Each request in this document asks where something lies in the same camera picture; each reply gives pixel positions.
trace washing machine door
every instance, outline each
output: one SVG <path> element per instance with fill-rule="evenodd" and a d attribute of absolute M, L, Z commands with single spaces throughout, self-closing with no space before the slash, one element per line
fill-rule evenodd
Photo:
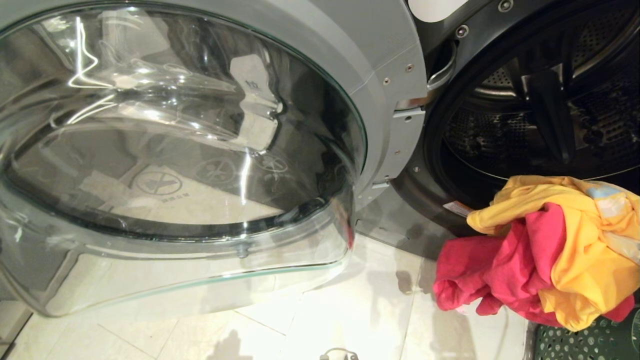
<path fill-rule="evenodd" d="M 45 316 L 148 318 L 343 269 L 367 126 L 353 92 L 267 35 L 130 3 L 3 31 L 0 272 L 16 295 Z"/>

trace screw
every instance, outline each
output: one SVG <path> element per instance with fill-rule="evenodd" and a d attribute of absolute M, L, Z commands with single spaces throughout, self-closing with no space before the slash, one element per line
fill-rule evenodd
<path fill-rule="evenodd" d="M 513 0 L 502 0 L 498 5 L 498 11 L 506 13 L 513 7 Z"/>
<path fill-rule="evenodd" d="M 456 36 L 459 38 L 463 38 L 467 34 L 469 34 L 469 27 L 467 25 L 460 25 L 460 27 L 456 30 Z"/>

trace gray plastic panel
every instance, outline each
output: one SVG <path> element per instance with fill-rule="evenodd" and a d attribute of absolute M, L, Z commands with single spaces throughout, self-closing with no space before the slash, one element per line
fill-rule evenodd
<path fill-rule="evenodd" d="M 0 29 L 42 12 L 82 3 L 86 2 L 3 0 Z M 387 153 L 394 151 L 389 139 L 393 137 L 390 122 L 396 103 L 427 94 L 422 50 L 412 17 L 402 0 L 158 0 L 156 3 L 200 9 L 246 24 L 304 54 L 335 79 L 352 97 L 367 133 L 367 158 L 356 185 L 357 193 L 371 187 Z M 406 72 L 409 64 L 413 69 Z M 390 79 L 388 85 L 383 84 L 385 78 Z M 415 146 L 413 139 L 407 139 L 406 146 Z M 404 166 L 408 159 L 409 156 L 398 156 L 394 161 Z"/>

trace washing machine body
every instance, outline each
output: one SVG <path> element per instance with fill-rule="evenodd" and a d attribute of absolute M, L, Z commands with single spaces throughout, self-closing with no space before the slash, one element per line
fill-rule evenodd
<path fill-rule="evenodd" d="M 509 176 L 640 192 L 637 1 L 471 0 L 443 15 L 422 3 L 408 1 L 428 81 L 448 82 L 422 100 L 415 152 L 359 211 L 359 231 L 436 259 L 445 240 L 476 234 L 466 215 Z"/>
<path fill-rule="evenodd" d="M 9 0 L 0 29 L 0 274 L 44 316 L 326 282 L 423 125 L 400 0 Z"/>

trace red cloth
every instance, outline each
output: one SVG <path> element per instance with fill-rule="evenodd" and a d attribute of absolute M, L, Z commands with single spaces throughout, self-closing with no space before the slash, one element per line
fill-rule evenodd
<path fill-rule="evenodd" d="M 452 310 L 482 297 L 476 309 L 479 315 L 494 315 L 507 305 L 530 321 L 560 327 L 555 313 L 542 311 L 538 290 L 553 286 L 551 269 L 565 241 L 562 208 L 552 203 L 513 221 L 505 238 L 474 236 L 447 241 L 438 257 L 433 285 L 438 307 Z M 619 321 L 629 313 L 633 301 L 630 297 L 605 316 Z"/>

